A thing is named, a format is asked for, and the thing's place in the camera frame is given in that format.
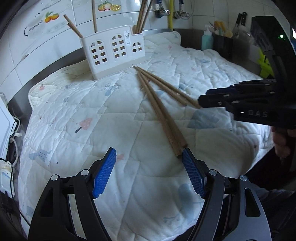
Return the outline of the person's right hand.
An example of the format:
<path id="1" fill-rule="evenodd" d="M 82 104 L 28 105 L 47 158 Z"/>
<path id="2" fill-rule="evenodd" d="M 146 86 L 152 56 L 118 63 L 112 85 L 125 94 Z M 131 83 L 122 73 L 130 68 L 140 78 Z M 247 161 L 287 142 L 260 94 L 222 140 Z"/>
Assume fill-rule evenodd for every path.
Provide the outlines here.
<path id="1" fill-rule="evenodd" d="M 285 130 L 272 126 L 271 131 L 273 132 L 275 153 L 280 158 L 291 156 L 295 150 L 295 130 Z"/>

